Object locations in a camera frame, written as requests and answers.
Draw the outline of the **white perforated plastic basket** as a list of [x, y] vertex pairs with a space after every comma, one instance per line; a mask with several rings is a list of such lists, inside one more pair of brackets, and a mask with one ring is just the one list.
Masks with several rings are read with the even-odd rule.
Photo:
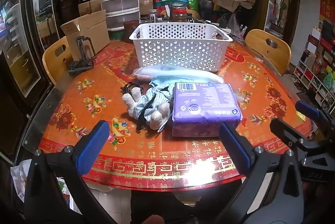
[[229, 44], [228, 34], [211, 24], [147, 23], [130, 35], [139, 66], [168, 65], [219, 71]]

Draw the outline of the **right wooden chair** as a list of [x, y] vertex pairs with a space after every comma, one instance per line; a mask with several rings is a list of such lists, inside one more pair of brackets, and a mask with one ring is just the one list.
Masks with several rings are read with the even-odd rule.
[[291, 60], [291, 48], [286, 42], [263, 30], [253, 29], [247, 33], [245, 43], [266, 57], [280, 75], [286, 73]]

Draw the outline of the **wooden chair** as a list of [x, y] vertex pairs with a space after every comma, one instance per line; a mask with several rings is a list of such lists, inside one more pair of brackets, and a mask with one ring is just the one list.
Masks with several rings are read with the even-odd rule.
[[245, 43], [266, 57], [280, 75], [286, 73], [291, 60], [291, 48], [286, 42], [263, 30], [253, 29], [247, 33]]
[[43, 66], [54, 85], [66, 73], [72, 62], [73, 57], [66, 36], [52, 44], [43, 54]]

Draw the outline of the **black phone stand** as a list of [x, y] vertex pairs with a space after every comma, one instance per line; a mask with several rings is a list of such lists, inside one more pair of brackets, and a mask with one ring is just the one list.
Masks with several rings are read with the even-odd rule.
[[[86, 54], [84, 47], [84, 41], [88, 41], [90, 44], [90, 49], [93, 53], [91, 58]], [[77, 76], [85, 71], [89, 71], [94, 68], [94, 60], [97, 56], [91, 38], [85, 36], [79, 36], [76, 38], [76, 44], [80, 52], [81, 59], [78, 61], [73, 61], [67, 68], [67, 72], [70, 76]]]

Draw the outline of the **shelf with boxes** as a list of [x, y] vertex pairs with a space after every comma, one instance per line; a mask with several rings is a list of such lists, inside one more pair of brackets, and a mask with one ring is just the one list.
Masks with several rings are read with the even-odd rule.
[[318, 106], [334, 114], [334, 24], [330, 20], [313, 28], [294, 76], [306, 91], [312, 91]]

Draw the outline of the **red floral tablecloth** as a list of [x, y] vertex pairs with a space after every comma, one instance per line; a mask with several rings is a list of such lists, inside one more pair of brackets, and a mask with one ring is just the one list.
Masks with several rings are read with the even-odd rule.
[[[137, 132], [127, 114], [121, 88], [132, 80], [137, 56], [132, 44], [112, 41], [98, 55], [94, 68], [65, 86], [39, 147], [46, 153], [75, 145], [94, 125], [105, 120], [110, 137], [86, 180], [128, 189], [181, 190], [214, 186], [240, 178], [216, 138], [176, 138], [167, 125], [161, 133]], [[219, 73], [242, 96], [242, 121], [237, 132], [252, 145], [272, 153], [286, 145], [270, 131], [279, 117], [308, 136], [312, 125], [295, 110], [293, 94], [261, 61], [237, 42], [227, 48]]]

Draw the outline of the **brown mug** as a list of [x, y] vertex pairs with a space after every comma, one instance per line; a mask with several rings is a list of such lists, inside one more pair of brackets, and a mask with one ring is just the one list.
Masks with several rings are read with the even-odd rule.
[[131, 20], [124, 22], [124, 34], [123, 41], [126, 43], [133, 43], [133, 41], [129, 38], [133, 31], [138, 27], [140, 21], [139, 20]]

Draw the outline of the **glass pickle jar red lid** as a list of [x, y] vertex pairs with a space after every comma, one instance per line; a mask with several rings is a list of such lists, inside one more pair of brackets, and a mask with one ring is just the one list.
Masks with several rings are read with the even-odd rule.
[[172, 3], [170, 5], [170, 16], [172, 22], [185, 23], [188, 21], [187, 7], [183, 3]]

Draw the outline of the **plush doll striped clothes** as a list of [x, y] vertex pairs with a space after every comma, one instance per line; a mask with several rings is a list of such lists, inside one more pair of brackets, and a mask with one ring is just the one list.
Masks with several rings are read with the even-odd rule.
[[173, 89], [172, 85], [158, 85], [144, 92], [141, 85], [133, 82], [121, 87], [121, 99], [128, 115], [137, 121], [137, 132], [144, 128], [163, 131], [172, 112]]

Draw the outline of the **left wooden chair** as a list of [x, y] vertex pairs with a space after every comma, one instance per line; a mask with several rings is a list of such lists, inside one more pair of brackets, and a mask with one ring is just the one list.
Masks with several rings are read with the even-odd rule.
[[72, 62], [73, 57], [66, 36], [52, 44], [43, 54], [43, 66], [54, 85], [66, 73]]

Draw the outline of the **clear plastic bag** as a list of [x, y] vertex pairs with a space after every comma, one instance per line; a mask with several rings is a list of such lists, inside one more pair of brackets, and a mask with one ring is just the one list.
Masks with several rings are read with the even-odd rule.
[[214, 73], [187, 69], [172, 65], [153, 65], [134, 69], [132, 75], [137, 79], [151, 81], [154, 78], [184, 79], [187, 82], [224, 83], [224, 79]]

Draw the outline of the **purple tissue pack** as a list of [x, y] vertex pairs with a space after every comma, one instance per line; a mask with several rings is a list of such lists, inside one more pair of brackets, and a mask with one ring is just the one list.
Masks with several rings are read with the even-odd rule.
[[242, 112], [230, 84], [175, 83], [173, 137], [218, 137], [220, 124], [237, 127], [241, 120]]

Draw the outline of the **cardboard box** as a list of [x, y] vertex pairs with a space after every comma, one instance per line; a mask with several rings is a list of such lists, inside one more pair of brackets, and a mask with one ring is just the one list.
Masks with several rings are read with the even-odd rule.
[[93, 12], [78, 17], [72, 21], [68, 21], [67, 23], [62, 24], [61, 29], [66, 35], [74, 61], [81, 59], [80, 50], [76, 43], [77, 37], [89, 37], [96, 53], [110, 43], [105, 10]]

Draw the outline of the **light blue soft pack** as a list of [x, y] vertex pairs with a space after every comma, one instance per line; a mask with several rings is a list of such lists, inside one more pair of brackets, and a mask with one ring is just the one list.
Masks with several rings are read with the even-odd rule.
[[150, 82], [156, 89], [173, 92], [175, 83], [209, 83], [205, 78], [187, 78], [185, 76], [155, 76]]

